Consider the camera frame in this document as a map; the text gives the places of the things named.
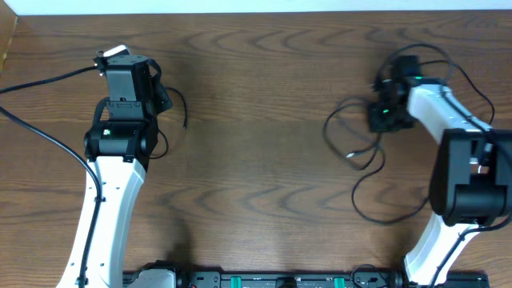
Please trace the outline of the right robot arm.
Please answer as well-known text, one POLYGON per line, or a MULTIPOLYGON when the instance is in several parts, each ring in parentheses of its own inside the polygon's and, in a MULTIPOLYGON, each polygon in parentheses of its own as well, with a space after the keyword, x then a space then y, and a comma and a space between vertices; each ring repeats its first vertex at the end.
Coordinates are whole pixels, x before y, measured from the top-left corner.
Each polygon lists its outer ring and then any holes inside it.
POLYGON ((390 78, 376 77, 370 130, 395 132, 419 122, 438 144, 428 192, 433 213, 393 285, 443 286, 470 240, 511 221, 511 132, 473 116, 444 78, 422 73, 418 57, 391 56, 383 67, 390 78))

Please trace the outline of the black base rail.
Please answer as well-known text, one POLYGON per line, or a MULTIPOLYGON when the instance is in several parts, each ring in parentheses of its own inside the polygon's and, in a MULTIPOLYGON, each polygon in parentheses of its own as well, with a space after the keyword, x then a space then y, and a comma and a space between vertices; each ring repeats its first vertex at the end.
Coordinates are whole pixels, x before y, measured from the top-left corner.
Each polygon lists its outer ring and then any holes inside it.
POLYGON ((176 288, 379 288, 418 287, 402 270, 379 269, 369 264, 352 271, 224 271, 220 267, 180 266, 166 261, 125 271, 124 287, 176 288))

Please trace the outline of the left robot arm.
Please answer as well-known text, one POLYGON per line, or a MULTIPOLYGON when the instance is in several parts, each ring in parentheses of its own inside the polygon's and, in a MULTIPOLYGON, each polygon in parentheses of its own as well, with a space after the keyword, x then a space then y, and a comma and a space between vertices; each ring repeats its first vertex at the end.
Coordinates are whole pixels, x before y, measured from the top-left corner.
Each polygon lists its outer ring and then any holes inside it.
POLYGON ((60 287, 120 287, 134 204, 158 144, 158 114, 173 104, 155 60, 107 52, 95 64, 109 95, 96 106, 84 137, 92 170, 60 287))

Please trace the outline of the cardboard panel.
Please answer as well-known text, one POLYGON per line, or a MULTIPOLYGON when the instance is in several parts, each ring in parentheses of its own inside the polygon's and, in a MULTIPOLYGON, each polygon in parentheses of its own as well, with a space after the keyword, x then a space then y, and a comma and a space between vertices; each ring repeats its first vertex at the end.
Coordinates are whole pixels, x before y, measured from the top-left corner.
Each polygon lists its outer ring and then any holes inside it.
POLYGON ((12 9, 5 3, 4 0, 0 2, 0 68, 6 62, 7 53, 12 43, 14 32, 18 24, 18 16, 12 9))

